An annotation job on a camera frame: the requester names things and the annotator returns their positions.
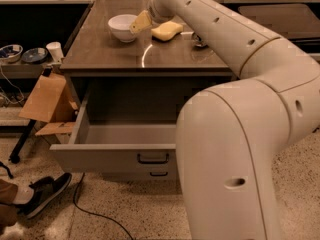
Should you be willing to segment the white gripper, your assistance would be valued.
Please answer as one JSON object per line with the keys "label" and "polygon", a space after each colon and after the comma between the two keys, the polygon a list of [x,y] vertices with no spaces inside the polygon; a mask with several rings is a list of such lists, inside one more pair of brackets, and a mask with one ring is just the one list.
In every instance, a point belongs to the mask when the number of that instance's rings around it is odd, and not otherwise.
{"label": "white gripper", "polygon": [[129,30],[132,34],[138,34],[152,25],[152,20],[156,23],[170,21],[174,13],[169,10],[160,0],[149,0],[147,10],[143,10],[131,23]]}

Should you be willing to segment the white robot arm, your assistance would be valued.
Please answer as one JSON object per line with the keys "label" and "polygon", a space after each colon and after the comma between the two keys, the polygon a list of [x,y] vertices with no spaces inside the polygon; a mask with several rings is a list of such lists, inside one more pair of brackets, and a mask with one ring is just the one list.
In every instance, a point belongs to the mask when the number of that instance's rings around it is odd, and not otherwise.
{"label": "white robot arm", "polygon": [[176,125],[176,160],[194,240],[281,240],[272,158],[320,122],[317,61],[213,0],[150,0],[179,16],[236,80],[194,95]]}

